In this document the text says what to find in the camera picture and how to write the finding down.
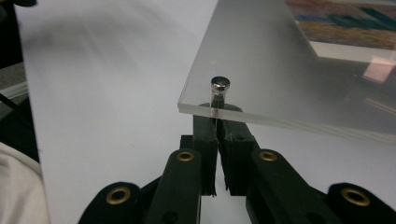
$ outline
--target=printed image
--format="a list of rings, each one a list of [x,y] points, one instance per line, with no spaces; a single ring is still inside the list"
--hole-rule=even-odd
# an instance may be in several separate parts
[[[396,1],[284,1],[310,41],[396,50]]]

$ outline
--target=white table surface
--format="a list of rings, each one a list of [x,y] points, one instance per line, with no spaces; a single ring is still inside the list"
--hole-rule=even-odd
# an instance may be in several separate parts
[[[17,8],[52,223],[77,223],[103,187],[162,174],[192,117],[177,112],[215,0],[40,0]],[[249,125],[313,187],[367,188],[396,208],[396,148]],[[249,223],[242,197],[204,197],[201,223]]]

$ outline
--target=black cable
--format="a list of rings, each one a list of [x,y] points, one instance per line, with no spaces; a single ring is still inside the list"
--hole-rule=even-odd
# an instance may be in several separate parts
[[[5,95],[0,93],[0,101],[3,102],[5,105],[8,105],[11,109],[16,109],[17,105],[9,100]]]

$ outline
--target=metal peg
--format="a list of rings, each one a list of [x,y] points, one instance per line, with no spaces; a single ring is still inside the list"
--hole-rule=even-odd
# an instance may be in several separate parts
[[[224,108],[225,93],[230,89],[230,80],[227,77],[212,78],[212,108]]]

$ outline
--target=white cloth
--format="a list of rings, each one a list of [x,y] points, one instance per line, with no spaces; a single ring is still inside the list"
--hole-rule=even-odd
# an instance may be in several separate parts
[[[0,223],[50,223],[40,164],[0,143]]]

